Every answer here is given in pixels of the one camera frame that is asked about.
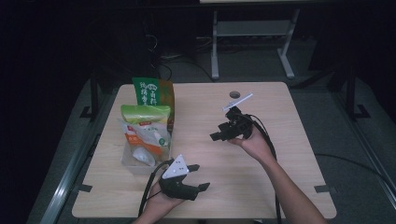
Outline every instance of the gray carpet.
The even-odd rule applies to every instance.
[[[315,41],[293,41],[290,45],[288,57],[296,78],[286,78],[281,63],[276,55],[276,48],[280,40],[263,40],[261,46],[246,47],[237,52],[219,54],[218,82],[236,81],[283,81],[288,85],[297,84],[315,72],[308,71]],[[165,66],[160,66],[162,78],[174,83],[180,82],[211,82],[210,54],[208,51],[199,53],[196,59],[176,58]],[[345,91],[331,93],[325,88],[329,78],[325,77],[310,87],[302,90],[291,90],[292,99],[297,107],[309,141],[315,153],[339,156],[362,164],[372,166],[367,153],[361,146],[361,141],[353,131],[359,127],[374,149],[384,168],[392,177],[396,176],[396,126],[377,103],[370,88],[363,82],[357,82],[356,103],[364,105],[370,119],[359,119],[352,122],[346,117],[342,102]],[[86,132],[92,126],[88,119],[81,119],[79,114],[86,105],[90,105],[90,85],[84,87],[76,101],[75,108],[70,117],[64,136],[60,141],[57,154],[49,170],[46,182],[40,195],[37,197],[28,223],[38,223],[44,215],[56,187],[58,186],[64,170],[67,167],[73,152],[81,146]],[[101,94],[100,109],[108,113],[113,94]],[[103,127],[106,119],[99,119],[99,127]],[[372,172],[359,165],[327,156],[317,156],[318,164],[327,185],[331,188],[331,195],[337,209],[336,218],[330,223],[394,223],[396,211],[389,201],[379,178]],[[76,181],[78,186],[85,175],[90,159]],[[70,189],[69,197],[59,215],[58,223],[130,223],[129,218],[120,219],[77,219],[71,215],[77,193]],[[265,223],[275,223],[273,220],[264,220]],[[160,223],[197,223],[196,220],[163,220]],[[253,223],[252,220],[209,220],[208,223]]]

